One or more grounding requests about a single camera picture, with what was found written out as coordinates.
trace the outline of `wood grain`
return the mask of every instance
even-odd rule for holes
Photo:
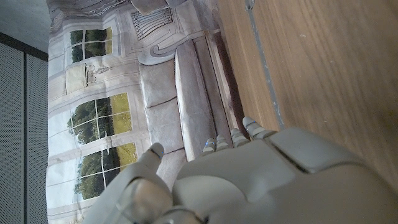
[[[227,1],[219,0],[219,7],[244,110],[264,110],[245,104],[250,91],[261,87],[242,82],[236,70],[244,65],[233,60],[244,55],[239,50],[257,50],[234,37],[247,32],[244,1],[228,1],[226,8],[222,2]],[[309,129],[347,147],[396,190],[397,12],[396,2],[372,0],[268,0],[256,1],[253,9],[285,127]],[[263,76],[261,70],[248,74]]]
[[[223,28],[228,34],[226,41],[244,114],[267,129],[278,130],[251,23],[244,10],[244,1],[239,2],[242,4],[237,7],[235,1],[219,1],[218,7],[222,20],[229,24]]]

